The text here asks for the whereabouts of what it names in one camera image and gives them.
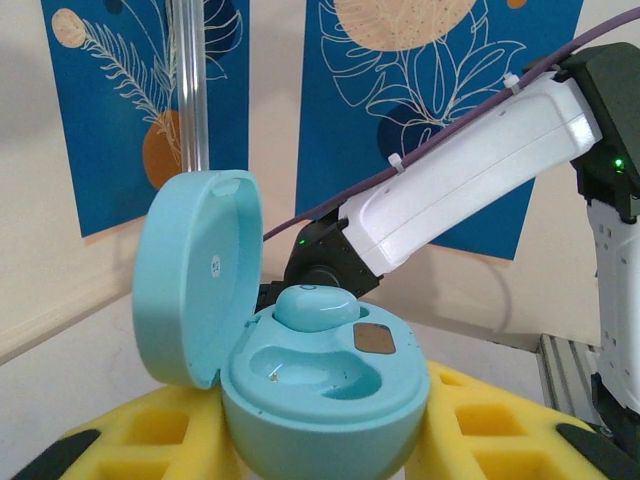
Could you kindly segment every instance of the earbud case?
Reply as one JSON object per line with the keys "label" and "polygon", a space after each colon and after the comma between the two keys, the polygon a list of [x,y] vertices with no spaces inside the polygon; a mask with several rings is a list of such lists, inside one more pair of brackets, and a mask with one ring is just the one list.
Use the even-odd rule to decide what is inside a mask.
{"label": "earbud case", "polygon": [[234,446],[265,480],[377,480],[413,451],[428,399],[400,318],[349,292],[292,286],[254,314],[262,211],[246,171],[183,173],[149,209],[133,282],[142,361],[158,381],[220,383]]}

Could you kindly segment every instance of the white table surface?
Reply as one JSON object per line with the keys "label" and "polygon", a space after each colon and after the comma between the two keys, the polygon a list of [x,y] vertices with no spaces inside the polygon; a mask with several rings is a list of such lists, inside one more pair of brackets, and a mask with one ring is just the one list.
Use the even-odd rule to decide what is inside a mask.
{"label": "white table surface", "polygon": [[[138,356],[130,302],[126,296],[0,366],[0,480],[64,432],[161,386]],[[544,404],[533,353],[411,326],[427,358]]]}

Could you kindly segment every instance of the beige circle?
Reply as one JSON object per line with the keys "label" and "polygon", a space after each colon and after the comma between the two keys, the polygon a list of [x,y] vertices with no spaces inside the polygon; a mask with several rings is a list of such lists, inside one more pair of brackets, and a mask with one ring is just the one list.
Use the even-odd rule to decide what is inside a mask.
{"label": "beige circle", "polygon": [[340,23],[358,45],[397,52],[451,31],[476,0],[335,0]]}
{"label": "beige circle", "polygon": [[67,48],[81,47],[87,38],[84,23],[73,10],[68,8],[61,8],[53,14],[51,27],[58,42]]}

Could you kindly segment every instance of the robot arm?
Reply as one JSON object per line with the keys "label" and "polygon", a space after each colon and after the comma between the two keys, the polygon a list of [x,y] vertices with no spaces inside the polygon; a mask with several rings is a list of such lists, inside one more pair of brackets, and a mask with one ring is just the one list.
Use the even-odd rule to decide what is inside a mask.
{"label": "robot arm", "polygon": [[597,254],[603,352],[594,403],[618,443],[640,459],[638,85],[640,50],[630,44],[568,57],[406,170],[303,228],[284,280],[263,286],[257,308],[301,283],[362,296],[449,228],[571,162]]}

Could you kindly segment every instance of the white wall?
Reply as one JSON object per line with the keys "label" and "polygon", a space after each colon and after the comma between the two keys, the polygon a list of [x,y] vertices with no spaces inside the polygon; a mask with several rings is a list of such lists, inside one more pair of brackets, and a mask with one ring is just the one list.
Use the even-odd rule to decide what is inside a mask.
{"label": "white wall", "polygon": [[[579,30],[636,5],[586,0]],[[251,170],[265,222],[293,213],[305,2],[253,2]],[[0,364],[126,293],[140,222],[82,240],[40,1],[0,17]],[[640,44],[638,25],[606,41]],[[295,229],[267,243],[265,273],[284,269]],[[549,332],[598,342],[595,263],[570,167],[536,182],[512,264],[428,247],[369,300],[407,319],[511,343]],[[508,334],[507,338],[495,333]]]}

